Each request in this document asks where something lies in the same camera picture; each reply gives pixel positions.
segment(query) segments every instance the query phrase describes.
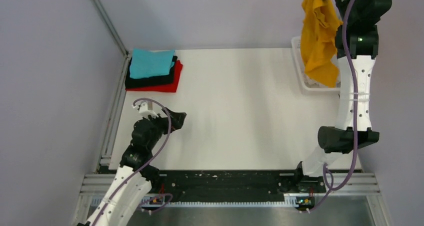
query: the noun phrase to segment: yellow towel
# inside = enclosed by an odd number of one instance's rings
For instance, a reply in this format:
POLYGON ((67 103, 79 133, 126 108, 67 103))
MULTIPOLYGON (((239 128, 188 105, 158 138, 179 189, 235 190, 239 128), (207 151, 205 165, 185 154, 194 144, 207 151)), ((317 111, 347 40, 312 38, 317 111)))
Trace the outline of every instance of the yellow towel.
POLYGON ((305 11, 300 54, 305 73, 326 86, 335 87, 339 69, 331 62, 337 52, 334 37, 342 22, 331 0, 303 0, 305 11))

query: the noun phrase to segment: laundry basket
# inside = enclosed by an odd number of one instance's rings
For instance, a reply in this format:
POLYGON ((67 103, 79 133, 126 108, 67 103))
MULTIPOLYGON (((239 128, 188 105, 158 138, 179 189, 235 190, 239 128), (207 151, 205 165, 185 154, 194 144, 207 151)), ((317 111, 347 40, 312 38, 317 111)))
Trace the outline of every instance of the laundry basket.
MULTIPOLYGON (((340 92, 340 75, 337 77, 336 87, 329 88, 305 74, 305 65, 301 56, 301 37, 293 37, 291 40, 291 50, 294 57, 297 77, 299 78, 300 87, 304 94, 314 93, 339 93, 340 92)), ((334 56, 331 61, 337 65, 337 57, 334 56)))

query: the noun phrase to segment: white tabletop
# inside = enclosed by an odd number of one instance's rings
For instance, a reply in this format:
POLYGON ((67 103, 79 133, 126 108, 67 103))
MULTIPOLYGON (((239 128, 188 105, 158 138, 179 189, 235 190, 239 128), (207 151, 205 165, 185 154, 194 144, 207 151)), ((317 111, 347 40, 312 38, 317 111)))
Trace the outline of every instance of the white tabletop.
MULTIPOLYGON (((110 169, 117 169, 141 119, 132 108, 140 97, 187 113, 183 128, 170 135, 151 163, 162 170, 295 169, 317 146, 319 127, 334 125, 338 95, 301 94, 290 49, 179 50, 176 55, 183 64, 177 93, 126 93, 110 169)), ((330 168, 348 169, 351 162, 352 155, 344 155, 330 168)))

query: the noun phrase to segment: red cloth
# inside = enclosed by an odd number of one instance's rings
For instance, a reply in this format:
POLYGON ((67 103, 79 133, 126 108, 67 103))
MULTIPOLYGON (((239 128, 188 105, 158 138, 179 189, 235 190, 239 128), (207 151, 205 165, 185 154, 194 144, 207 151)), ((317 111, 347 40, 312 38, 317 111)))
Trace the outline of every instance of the red cloth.
POLYGON ((153 91, 153 92, 177 92, 178 82, 180 81, 181 70, 183 70, 183 65, 178 60, 175 62, 175 74, 173 77, 173 82, 171 84, 164 84, 159 86, 151 87, 139 87, 139 88, 128 88, 127 91, 153 91))

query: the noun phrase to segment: gray wall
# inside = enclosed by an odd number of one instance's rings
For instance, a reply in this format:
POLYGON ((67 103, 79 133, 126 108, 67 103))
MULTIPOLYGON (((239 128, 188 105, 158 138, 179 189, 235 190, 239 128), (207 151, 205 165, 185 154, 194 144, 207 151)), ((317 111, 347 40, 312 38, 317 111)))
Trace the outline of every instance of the gray wall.
POLYGON ((101 0, 128 48, 288 47, 302 0, 101 0))
POLYGON ((122 55, 90 0, 0 0, 0 225, 68 225, 122 55))
POLYGON ((422 225, 424 187, 424 0, 393 0, 379 25, 371 81, 372 126, 380 142, 360 150, 376 173, 394 225, 422 225))

